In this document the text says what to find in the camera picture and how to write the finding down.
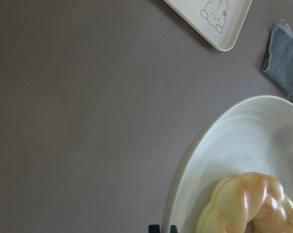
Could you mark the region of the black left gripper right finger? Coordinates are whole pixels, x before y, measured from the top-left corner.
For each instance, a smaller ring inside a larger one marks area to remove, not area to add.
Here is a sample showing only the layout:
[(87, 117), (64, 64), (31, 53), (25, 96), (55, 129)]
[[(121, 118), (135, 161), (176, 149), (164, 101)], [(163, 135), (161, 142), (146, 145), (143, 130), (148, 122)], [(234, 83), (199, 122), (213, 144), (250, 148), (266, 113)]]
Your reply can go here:
[(170, 233), (177, 233), (177, 227), (175, 225), (171, 225)]

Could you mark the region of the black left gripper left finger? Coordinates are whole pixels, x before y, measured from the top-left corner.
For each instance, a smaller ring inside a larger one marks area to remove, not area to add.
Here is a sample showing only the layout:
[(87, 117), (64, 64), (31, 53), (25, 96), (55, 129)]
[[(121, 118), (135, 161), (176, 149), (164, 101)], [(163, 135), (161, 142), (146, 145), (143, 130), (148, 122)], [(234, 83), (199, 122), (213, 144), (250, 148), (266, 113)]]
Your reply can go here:
[(160, 225), (158, 224), (149, 225), (148, 233), (160, 233)]

